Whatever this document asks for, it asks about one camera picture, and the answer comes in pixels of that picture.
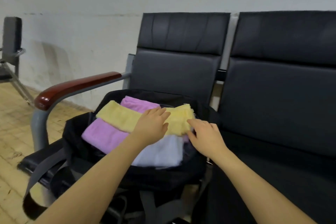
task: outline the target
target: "red wooden armrest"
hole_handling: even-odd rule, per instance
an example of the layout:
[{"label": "red wooden armrest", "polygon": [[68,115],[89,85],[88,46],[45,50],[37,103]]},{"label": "red wooden armrest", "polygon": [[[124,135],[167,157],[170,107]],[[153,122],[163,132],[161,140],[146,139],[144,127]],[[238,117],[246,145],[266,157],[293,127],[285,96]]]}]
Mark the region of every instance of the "red wooden armrest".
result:
[{"label": "red wooden armrest", "polygon": [[35,98],[35,107],[40,110],[47,111],[53,105],[53,103],[55,103],[58,99],[64,97],[67,94],[74,93],[78,90],[82,90],[114,79],[118,79],[120,77],[120,73],[108,72],[56,84],[42,91]]}]

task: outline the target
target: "yellow towel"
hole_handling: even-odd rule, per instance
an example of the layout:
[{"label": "yellow towel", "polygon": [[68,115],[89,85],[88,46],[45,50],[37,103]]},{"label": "yellow towel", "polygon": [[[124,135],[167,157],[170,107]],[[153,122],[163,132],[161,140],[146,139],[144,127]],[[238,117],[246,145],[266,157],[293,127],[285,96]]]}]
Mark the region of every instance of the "yellow towel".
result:
[{"label": "yellow towel", "polygon": [[[169,107],[167,112],[171,114],[166,120],[169,123],[166,135],[182,136],[191,129],[187,119],[194,118],[194,111],[189,104],[175,108]],[[121,131],[131,133],[141,115],[142,113],[123,107],[112,100],[97,113],[96,117]]]}]

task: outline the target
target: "person's left hand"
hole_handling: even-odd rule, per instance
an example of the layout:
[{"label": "person's left hand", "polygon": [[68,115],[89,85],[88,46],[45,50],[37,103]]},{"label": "person's left hand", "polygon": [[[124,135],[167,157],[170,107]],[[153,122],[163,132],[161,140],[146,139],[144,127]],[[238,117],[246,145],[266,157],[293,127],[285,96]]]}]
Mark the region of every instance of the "person's left hand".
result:
[{"label": "person's left hand", "polygon": [[137,140],[141,140],[145,146],[156,143],[167,132],[168,123],[165,123],[170,112],[166,112],[166,108],[157,107],[145,111],[133,132],[131,133]]}]

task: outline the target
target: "tiled floor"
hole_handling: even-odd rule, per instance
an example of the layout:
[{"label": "tiled floor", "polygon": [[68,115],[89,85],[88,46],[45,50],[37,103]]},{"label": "tiled floor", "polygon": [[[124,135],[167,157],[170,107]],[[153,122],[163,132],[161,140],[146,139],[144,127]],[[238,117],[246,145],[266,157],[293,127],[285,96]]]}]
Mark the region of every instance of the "tiled floor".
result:
[{"label": "tiled floor", "polygon": [[[65,121],[86,111],[67,104],[58,104],[51,112],[48,123],[49,142],[61,138]],[[30,119],[33,108],[15,91],[10,83],[0,84],[0,223],[32,223],[22,210],[28,176],[16,169],[25,156],[33,152]],[[32,189],[32,197],[42,201],[41,187]]]}]

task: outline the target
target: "black leather backrest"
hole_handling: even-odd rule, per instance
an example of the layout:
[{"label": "black leather backrest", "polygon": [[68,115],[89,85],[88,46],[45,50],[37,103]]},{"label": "black leather backrest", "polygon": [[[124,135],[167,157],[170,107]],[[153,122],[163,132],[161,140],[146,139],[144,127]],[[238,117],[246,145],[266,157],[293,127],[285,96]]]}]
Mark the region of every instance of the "black leather backrest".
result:
[{"label": "black leather backrest", "polygon": [[336,12],[241,13],[219,112],[227,130],[336,156]]},{"label": "black leather backrest", "polygon": [[2,35],[2,58],[12,65],[17,63],[15,57],[21,48],[22,20],[18,17],[5,17]]},{"label": "black leather backrest", "polygon": [[131,89],[210,102],[229,13],[151,13],[141,22]]}]

